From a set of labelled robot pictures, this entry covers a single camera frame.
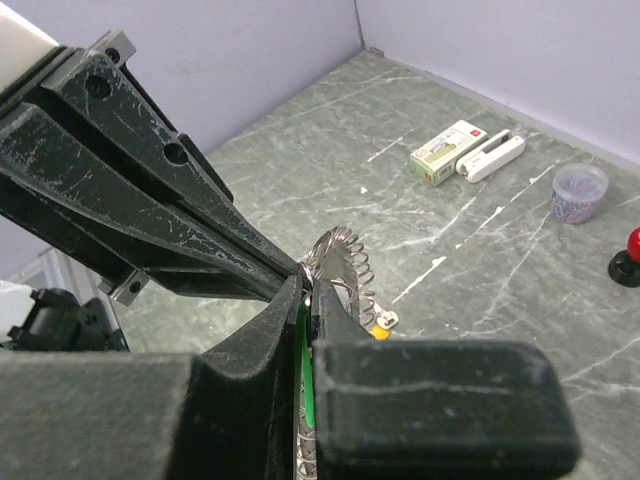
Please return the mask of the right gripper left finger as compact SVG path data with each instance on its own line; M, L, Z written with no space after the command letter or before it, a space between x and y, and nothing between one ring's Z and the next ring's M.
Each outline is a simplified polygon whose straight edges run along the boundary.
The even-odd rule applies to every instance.
M5 479L291 479L302 285L203 355L1 356Z

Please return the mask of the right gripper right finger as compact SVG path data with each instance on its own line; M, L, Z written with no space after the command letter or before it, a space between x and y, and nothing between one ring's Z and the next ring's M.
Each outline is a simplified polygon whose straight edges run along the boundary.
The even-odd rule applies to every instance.
M323 479L559 479L581 441L535 346L374 339L334 286L311 294L315 442Z

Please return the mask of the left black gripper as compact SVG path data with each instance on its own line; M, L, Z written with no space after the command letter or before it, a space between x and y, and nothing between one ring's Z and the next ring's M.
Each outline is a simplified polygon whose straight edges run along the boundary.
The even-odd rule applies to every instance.
M1 214L48 243L7 271L20 302L2 308L4 348L126 350L111 300L130 303L146 276L178 295L270 301L285 256L215 186L210 217L159 201L54 117L41 84L75 52L126 66L134 48L120 31L59 47L2 96Z

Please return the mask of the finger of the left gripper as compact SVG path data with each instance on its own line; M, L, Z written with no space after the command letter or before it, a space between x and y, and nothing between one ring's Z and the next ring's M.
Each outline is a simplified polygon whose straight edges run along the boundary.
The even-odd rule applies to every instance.
M163 226L157 244L238 275L288 276L296 263L252 227L191 139L129 72L100 52L75 52L41 84L54 117L108 170L118 196L142 195Z

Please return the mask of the green tagged key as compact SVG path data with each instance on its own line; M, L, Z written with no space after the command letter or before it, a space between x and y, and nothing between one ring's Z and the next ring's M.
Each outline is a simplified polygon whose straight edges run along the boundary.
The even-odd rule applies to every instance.
M312 354L309 343L308 326L310 320L311 296L306 294L303 301L302 321L302 406L304 407L304 422L309 429L315 428L315 406L313 388Z

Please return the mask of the green white staple box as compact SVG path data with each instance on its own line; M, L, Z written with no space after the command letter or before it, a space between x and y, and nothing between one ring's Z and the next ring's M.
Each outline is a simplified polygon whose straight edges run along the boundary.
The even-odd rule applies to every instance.
M413 171L437 187L456 172L457 161L488 137L485 130L459 120L410 155Z

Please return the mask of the white stapler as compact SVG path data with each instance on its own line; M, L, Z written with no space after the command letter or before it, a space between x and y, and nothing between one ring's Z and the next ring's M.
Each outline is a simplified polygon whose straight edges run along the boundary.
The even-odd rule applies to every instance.
M525 150L525 139L509 129L502 130L464 154L456 163L456 172L475 184L504 167Z

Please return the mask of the clear plastic clip jar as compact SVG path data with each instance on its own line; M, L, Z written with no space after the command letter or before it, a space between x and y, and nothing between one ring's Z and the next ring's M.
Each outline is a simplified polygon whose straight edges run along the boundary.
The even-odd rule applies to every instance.
M599 167L586 163L562 166L554 175L550 211L565 224L589 221L599 210L609 179Z

